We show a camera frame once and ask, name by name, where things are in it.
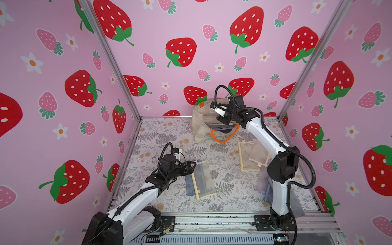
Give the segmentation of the blue grey pouch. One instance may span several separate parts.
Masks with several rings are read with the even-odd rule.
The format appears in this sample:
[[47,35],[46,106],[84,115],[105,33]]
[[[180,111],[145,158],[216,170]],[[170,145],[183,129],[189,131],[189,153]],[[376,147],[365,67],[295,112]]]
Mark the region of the blue grey pouch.
[[[202,162],[201,159],[196,160],[197,166],[195,168],[195,172],[193,173],[196,181],[198,181],[198,179],[200,179],[200,177],[201,177],[201,167],[199,166],[199,163],[201,163],[201,162]],[[187,196],[195,196],[196,195],[192,175],[185,176],[185,186],[186,186],[186,195]]]

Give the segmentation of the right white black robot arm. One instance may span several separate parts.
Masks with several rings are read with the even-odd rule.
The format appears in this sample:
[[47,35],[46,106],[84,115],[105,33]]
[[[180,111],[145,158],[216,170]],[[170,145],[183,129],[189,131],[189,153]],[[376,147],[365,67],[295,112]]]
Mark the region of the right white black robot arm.
[[[291,188],[296,185],[302,189],[311,189],[316,182],[315,170],[310,161],[300,154],[297,147],[291,147],[280,140],[264,123],[264,114],[258,108],[247,107],[241,95],[234,95],[231,90],[219,85],[214,92],[214,102],[210,108],[217,114],[217,119],[225,125],[234,121],[246,129],[266,148],[272,160],[267,167],[268,176],[273,183],[273,201],[270,210],[269,225],[275,230],[282,230],[287,224],[295,224],[295,215],[291,208]],[[302,159],[311,172],[311,182],[303,185],[293,181]]]

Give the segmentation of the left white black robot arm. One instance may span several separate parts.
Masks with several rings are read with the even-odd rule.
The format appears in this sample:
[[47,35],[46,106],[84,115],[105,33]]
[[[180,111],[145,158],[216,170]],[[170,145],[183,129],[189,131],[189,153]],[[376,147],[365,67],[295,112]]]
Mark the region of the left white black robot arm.
[[157,168],[146,178],[139,191],[107,213],[91,219],[83,245],[126,245],[148,230],[161,227],[161,211],[149,204],[179,177],[194,173],[197,163],[181,159],[184,155],[167,143],[158,158]]

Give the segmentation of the cream canvas tote bag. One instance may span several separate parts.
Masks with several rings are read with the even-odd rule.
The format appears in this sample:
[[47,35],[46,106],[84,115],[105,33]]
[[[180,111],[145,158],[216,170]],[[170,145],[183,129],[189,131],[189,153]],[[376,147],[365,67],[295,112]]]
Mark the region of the cream canvas tote bag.
[[234,121],[225,125],[217,120],[219,114],[210,108],[212,102],[214,99],[204,102],[203,107],[198,105],[193,109],[192,134],[197,144],[208,140],[224,144],[240,129],[240,125]]

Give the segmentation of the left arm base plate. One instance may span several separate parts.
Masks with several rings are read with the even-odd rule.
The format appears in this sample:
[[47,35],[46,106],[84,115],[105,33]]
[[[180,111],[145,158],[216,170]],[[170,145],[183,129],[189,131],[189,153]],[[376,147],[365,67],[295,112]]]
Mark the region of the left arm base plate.
[[145,227],[139,233],[158,232],[169,233],[174,232],[176,217],[173,215],[164,215],[161,217],[154,217],[153,222]]

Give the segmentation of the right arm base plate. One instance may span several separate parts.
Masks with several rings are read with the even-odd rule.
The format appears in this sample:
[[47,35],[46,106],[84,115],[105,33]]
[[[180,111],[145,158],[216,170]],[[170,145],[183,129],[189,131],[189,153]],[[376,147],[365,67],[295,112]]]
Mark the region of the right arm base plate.
[[257,231],[265,232],[294,231],[296,228],[289,214],[283,218],[274,215],[255,215],[252,226],[255,226]]

